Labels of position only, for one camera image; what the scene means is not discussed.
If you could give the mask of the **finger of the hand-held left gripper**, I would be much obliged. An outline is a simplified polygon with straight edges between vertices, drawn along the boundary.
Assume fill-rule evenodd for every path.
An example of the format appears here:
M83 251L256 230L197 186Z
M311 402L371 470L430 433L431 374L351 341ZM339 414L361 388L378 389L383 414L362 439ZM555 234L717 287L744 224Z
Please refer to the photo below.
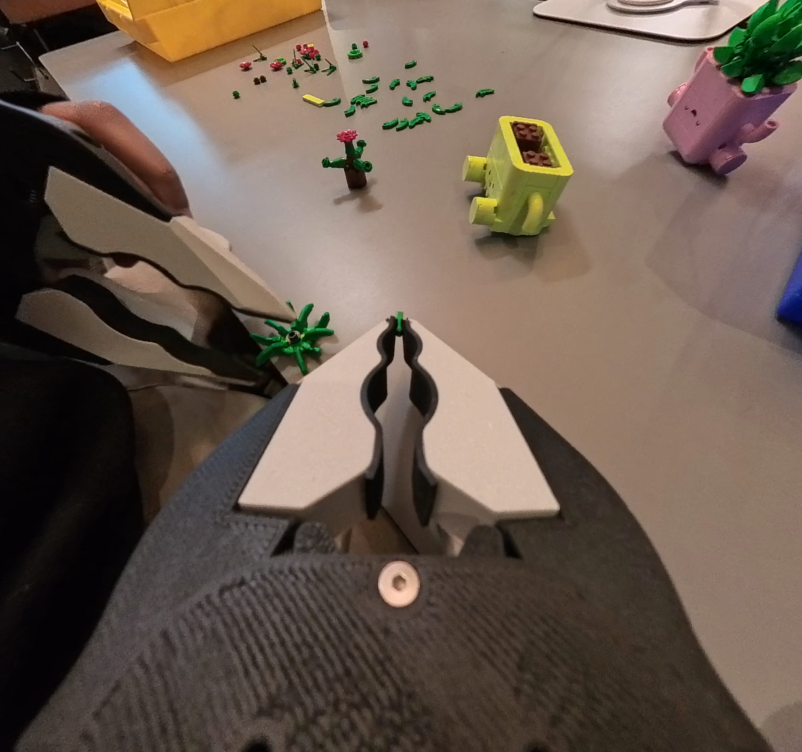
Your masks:
M150 216L55 166L47 173L45 202L75 245L100 256L142 259L178 285L211 292L240 312L294 318L262 277L189 217Z
M275 365L256 366L256 342L215 296L175 285L142 292L108 276L65 276L24 295L15 317L75 358L265 396L279 391Z

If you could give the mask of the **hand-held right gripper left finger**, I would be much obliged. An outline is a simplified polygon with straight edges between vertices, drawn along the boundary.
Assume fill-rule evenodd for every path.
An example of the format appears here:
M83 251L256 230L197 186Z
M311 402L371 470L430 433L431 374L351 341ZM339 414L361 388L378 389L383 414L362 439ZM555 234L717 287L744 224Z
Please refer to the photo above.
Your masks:
M378 514L383 501L387 369L397 321L385 320L295 387L244 487L242 511L324 523L333 536Z

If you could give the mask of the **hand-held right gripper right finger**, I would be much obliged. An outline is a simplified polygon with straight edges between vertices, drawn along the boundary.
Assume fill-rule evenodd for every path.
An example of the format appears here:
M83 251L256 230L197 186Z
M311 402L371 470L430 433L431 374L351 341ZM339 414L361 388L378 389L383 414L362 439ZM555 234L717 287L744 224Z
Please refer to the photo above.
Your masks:
M419 415L412 503L446 538L552 518L560 507L496 382L417 320L402 320L409 400Z

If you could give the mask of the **green spiky toy brick plant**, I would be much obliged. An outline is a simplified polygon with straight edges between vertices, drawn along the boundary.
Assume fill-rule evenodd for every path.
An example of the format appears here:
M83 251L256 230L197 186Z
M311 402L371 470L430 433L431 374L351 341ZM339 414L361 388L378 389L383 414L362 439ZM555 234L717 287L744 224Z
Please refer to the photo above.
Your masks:
M272 328L274 333L269 336L259 333L249 335L260 347L254 365L263 368L278 356L286 357L295 363L302 376L306 376L309 373L307 358L319 359L322 354L319 341L335 334L334 329L329 326L329 312L323 312L316 322L310 323L313 308L313 304L305 305L288 324L270 318L264 319L264 325Z

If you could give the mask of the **toy brick flowering cactus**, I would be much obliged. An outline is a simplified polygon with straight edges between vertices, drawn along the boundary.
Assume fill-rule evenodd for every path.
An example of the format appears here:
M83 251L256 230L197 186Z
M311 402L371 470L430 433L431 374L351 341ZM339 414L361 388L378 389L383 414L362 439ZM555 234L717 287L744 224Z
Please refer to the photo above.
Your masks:
M342 170L350 190L364 188L366 176L373 170L372 163L363 157L366 141L358 138L357 131L353 129L338 132L336 139L343 145L343 153L336 158L324 157L322 167Z

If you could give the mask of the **person's left hand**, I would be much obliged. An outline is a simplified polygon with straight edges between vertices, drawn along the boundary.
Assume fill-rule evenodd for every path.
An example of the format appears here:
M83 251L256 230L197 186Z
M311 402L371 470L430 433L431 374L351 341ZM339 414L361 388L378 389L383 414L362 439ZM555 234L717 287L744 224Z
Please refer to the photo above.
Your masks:
M191 217L188 196L175 166L114 105L103 101L62 101L39 112L69 122L114 155L167 208Z

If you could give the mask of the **person's tan trousers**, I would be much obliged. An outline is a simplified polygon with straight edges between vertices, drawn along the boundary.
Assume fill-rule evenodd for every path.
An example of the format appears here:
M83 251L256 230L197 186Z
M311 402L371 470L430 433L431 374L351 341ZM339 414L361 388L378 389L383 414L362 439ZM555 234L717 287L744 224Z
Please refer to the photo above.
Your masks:
M217 446L272 401L232 389L167 384L128 393L145 525Z

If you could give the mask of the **person's black top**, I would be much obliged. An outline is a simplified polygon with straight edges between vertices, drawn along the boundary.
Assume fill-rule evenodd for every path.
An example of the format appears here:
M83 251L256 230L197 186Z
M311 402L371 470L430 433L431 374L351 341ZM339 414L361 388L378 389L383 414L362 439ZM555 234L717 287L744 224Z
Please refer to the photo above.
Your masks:
M143 530L114 375L2 344L2 675L68 666Z

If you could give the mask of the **scattered red toy flower pieces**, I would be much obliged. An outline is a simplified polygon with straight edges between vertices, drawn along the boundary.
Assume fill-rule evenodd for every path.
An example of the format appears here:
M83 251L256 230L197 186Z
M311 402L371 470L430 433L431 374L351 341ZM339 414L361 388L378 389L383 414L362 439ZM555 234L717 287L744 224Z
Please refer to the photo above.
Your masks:
M255 86L267 85L269 79L265 71L269 69L275 75L279 73L286 74L293 91L301 95L311 94L303 90L300 84L300 74L305 74L307 76L331 76L338 71L338 66L326 58L316 45L311 43L293 46L292 56L290 58L285 58L283 56L268 58L259 48L254 47L254 50L256 51L257 57L253 60L246 59L239 62L237 64L237 69L242 76L250 75L253 78L253 84ZM324 97L323 100L326 103L325 106L321 108L334 107L342 103L341 97Z

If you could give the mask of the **lime green toy brick planter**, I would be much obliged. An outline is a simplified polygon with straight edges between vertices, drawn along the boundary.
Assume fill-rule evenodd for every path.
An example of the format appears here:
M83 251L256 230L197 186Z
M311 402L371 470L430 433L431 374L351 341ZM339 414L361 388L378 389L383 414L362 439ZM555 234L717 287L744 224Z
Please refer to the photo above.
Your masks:
M486 156L466 156L462 179L480 185L469 220L494 233L537 236L574 169L553 126L516 116L499 118Z

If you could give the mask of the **scattered green toy leaves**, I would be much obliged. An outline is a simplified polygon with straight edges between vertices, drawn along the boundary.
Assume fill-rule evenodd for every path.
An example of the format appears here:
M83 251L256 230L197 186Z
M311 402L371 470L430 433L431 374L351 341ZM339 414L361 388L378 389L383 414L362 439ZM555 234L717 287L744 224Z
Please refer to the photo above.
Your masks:
M346 125L356 127L361 118L387 132L466 116L473 105L484 104L500 89L486 75L478 81L462 74L448 78L434 62L415 57L383 72L358 73L356 83L358 88L343 97L338 107Z

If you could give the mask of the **blue storage bin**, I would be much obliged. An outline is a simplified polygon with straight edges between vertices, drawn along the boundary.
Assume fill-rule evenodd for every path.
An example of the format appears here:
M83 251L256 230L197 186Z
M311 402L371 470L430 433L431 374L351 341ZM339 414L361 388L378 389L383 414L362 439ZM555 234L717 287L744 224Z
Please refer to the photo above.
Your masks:
M780 297L776 310L776 318L780 322L801 327L801 257L797 259L785 290Z

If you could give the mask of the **pink toy brick planter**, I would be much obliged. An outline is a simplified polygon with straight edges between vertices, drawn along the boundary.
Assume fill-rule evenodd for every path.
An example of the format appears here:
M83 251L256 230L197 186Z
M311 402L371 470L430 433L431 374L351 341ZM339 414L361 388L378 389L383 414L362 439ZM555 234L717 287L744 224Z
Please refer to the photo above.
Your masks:
M769 0L734 28L726 45L706 48L690 79L669 95L663 129L682 160L727 175L744 146L777 128L777 108L801 79L801 0Z

